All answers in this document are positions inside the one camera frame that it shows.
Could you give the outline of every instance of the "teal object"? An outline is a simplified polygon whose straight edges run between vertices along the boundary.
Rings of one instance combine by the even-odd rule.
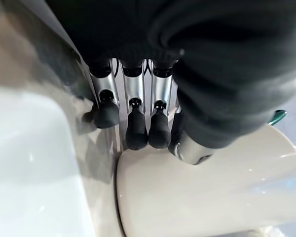
[[[272,120],[268,123],[270,125],[275,125],[277,124],[279,121],[281,121],[287,114],[286,110],[277,110],[275,111],[274,117],[272,118]]]

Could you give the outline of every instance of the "silver metal tube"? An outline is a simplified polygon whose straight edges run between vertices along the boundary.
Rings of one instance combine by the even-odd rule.
[[[175,155],[183,162],[195,165],[206,160],[216,150],[196,143],[183,132],[180,142],[175,147]]]
[[[142,101],[142,112],[145,113],[145,84],[144,84],[144,67],[142,66],[142,73],[137,77],[129,77],[123,73],[124,89],[126,98],[127,113],[131,112],[129,101],[133,98],[138,98]]]
[[[165,115],[169,114],[169,105],[171,99],[172,76],[167,78],[157,77],[152,73],[151,79],[151,100],[150,115],[154,113],[154,104],[156,101],[163,101],[167,104]]]
[[[93,86],[95,88],[96,97],[97,97],[99,103],[101,101],[101,99],[100,99],[101,91],[109,90],[113,93],[114,103],[116,103],[116,105],[118,105],[118,107],[119,107],[119,97],[118,97],[118,92],[117,92],[117,87],[116,87],[113,71],[111,71],[111,73],[104,78],[97,78],[91,74],[91,79],[92,79]]]

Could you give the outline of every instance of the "white curved panel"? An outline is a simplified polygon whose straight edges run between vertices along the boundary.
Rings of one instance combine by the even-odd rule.
[[[264,126],[200,165],[125,151],[117,198],[128,237],[208,237],[296,219],[296,147]]]

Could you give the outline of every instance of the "white plastic surface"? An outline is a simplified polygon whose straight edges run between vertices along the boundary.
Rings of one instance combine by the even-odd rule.
[[[0,88],[0,237],[94,237],[65,114]]]
[[[296,219],[296,148],[274,127],[200,165],[167,150],[125,151],[117,198],[127,237],[208,237]]]

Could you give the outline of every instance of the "black rubber grip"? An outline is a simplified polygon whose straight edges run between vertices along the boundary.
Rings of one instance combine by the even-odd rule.
[[[126,145],[131,150],[140,150],[147,145],[148,135],[146,130],[145,115],[139,108],[133,108],[128,115],[126,130]]]
[[[180,142],[182,133],[183,133],[183,119],[184,114],[181,111],[180,113],[174,114],[173,124],[171,129],[171,143],[168,147],[169,152],[174,154],[174,148],[178,142]]]
[[[94,123],[98,128],[109,128],[119,123],[119,109],[113,101],[100,103],[100,108],[94,112]]]
[[[151,125],[148,135],[149,144],[154,148],[167,148],[171,142],[171,133],[168,126],[168,118],[162,111],[157,111],[151,117]]]

